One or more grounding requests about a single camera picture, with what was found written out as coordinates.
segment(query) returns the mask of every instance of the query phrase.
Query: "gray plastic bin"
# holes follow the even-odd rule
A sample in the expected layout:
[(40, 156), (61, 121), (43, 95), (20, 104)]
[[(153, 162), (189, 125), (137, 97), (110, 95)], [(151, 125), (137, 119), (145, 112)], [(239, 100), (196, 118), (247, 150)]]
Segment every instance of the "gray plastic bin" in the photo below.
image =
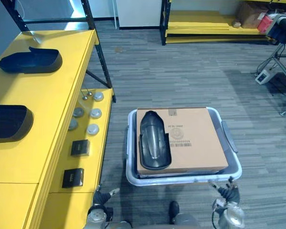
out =
[(128, 133), (127, 133), (127, 152), (126, 152), (126, 177), (128, 181), (135, 186), (149, 185), (169, 185), (200, 183), (208, 181), (226, 181), (232, 176), (238, 179), (242, 174), (242, 167), (237, 158), (237, 149), (231, 138), (230, 132), (225, 121), (222, 121), (218, 111), (214, 108), (207, 107), (213, 125), (217, 132), (219, 141), (224, 150), (225, 157), (229, 166), (212, 175), (186, 175), (173, 177), (139, 177), (136, 169), (136, 117), (137, 110), (128, 114)]

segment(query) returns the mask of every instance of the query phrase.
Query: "white device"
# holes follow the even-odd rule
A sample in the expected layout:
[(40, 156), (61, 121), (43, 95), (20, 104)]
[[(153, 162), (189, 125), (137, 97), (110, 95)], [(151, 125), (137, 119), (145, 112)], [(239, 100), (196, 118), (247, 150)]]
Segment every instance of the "white device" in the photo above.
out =
[(262, 72), (255, 78), (259, 84), (265, 84), (274, 77), (274, 71), (270, 69), (263, 69)]

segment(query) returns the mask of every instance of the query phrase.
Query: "red object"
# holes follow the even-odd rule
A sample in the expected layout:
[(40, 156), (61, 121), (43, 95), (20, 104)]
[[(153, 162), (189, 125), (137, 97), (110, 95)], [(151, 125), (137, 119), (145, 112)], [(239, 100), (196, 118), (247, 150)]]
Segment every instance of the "red object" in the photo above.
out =
[(269, 18), (268, 16), (263, 17), (263, 19), (261, 20), (261, 23), (259, 23), (257, 29), (261, 32), (261, 33), (265, 33), (266, 30), (268, 29), (268, 27), (270, 26), (272, 22), (272, 19)]

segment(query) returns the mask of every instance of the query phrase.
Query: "yellow table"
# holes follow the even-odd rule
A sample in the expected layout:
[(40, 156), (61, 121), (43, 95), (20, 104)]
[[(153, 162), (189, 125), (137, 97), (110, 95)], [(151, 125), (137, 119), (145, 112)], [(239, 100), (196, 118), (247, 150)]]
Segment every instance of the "yellow table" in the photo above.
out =
[[(86, 224), (87, 212), (91, 206), (93, 193), (99, 184), (107, 128), (112, 101), (112, 89), (89, 89), (92, 93), (102, 92), (104, 99), (100, 102), (92, 98), (82, 100), (79, 94), (76, 107), (84, 110), (84, 116), (77, 118), (78, 128), (68, 131), (54, 173), (50, 193), (41, 220), (40, 229), (82, 229)], [(99, 108), (102, 115), (98, 119), (89, 117), (91, 109)], [(86, 127), (97, 124), (100, 131), (91, 136)], [(72, 141), (88, 139), (89, 156), (71, 156)], [(83, 186), (62, 188), (63, 173), (66, 169), (83, 168)]]
[(21, 33), (2, 57), (29, 46), (57, 49), (53, 73), (8, 74), (0, 69), (0, 104), (22, 104), (34, 115), (20, 141), (0, 143), (0, 229), (38, 228), (94, 44), (95, 31)]

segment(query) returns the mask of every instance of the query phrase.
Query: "box lid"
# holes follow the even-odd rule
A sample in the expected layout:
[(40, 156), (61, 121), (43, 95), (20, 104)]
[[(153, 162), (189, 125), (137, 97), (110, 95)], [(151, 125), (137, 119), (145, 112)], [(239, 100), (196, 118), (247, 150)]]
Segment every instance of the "box lid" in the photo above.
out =
[[(163, 170), (142, 167), (139, 154), (140, 123), (147, 111), (163, 119), (169, 134), (172, 163)], [(180, 173), (194, 170), (218, 171), (228, 166), (207, 108), (138, 108), (137, 169), (140, 174)]]

